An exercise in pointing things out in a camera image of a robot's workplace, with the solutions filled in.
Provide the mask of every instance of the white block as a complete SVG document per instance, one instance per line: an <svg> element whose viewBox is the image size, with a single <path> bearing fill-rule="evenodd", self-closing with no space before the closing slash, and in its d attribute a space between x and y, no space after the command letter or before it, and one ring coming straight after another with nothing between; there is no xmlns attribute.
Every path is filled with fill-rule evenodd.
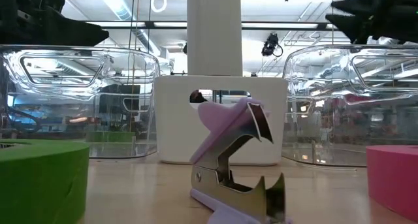
<svg viewBox="0 0 418 224"><path fill-rule="evenodd" d="M161 161L188 163L209 135L189 96L196 89L244 90L271 111L268 122L274 144L251 139L231 158L240 165L275 165L281 159L283 123L287 106L287 81L281 78L224 76L161 76L155 82L157 148Z"/></svg>
<svg viewBox="0 0 418 224"><path fill-rule="evenodd" d="M242 76L241 0L187 0L187 68Z"/></svg>

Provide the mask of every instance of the green tape roll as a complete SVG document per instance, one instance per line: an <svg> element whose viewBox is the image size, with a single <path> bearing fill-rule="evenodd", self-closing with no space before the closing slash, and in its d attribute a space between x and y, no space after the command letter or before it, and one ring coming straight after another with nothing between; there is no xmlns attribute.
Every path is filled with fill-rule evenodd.
<svg viewBox="0 0 418 224"><path fill-rule="evenodd" d="M132 132L88 132L86 142L132 142Z"/></svg>
<svg viewBox="0 0 418 224"><path fill-rule="evenodd" d="M75 224L86 209L89 147L0 140L0 223Z"/></svg>

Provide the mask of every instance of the purple staple remover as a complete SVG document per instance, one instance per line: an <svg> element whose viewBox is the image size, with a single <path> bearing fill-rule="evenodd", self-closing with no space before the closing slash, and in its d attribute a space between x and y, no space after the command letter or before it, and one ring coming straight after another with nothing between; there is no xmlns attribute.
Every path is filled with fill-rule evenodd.
<svg viewBox="0 0 418 224"><path fill-rule="evenodd" d="M214 211L208 224L291 223L285 218L283 174L270 189L263 176L251 188L234 183L229 169L230 156L250 139L263 137L273 143L262 107L254 99L240 99L231 108L199 105L199 117L210 134L190 159L190 195Z"/></svg>

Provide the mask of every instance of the white cylinder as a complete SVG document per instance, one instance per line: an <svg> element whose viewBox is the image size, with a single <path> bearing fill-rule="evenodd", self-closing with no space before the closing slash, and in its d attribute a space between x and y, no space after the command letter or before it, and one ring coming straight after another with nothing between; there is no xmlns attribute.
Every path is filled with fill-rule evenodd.
<svg viewBox="0 0 418 224"><path fill-rule="evenodd" d="M242 76L241 0L187 0L187 69Z"/></svg>

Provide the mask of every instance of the transparent plastic bin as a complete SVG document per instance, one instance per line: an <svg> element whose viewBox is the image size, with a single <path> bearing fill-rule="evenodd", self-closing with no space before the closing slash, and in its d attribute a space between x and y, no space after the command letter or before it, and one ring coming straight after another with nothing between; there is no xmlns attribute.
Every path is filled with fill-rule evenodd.
<svg viewBox="0 0 418 224"><path fill-rule="evenodd" d="M291 54L283 156L366 166L366 146L418 144L417 46L316 46Z"/></svg>
<svg viewBox="0 0 418 224"><path fill-rule="evenodd" d="M0 46L0 136L84 141L90 157L156 152L158 60L117 48Z"/></svg>

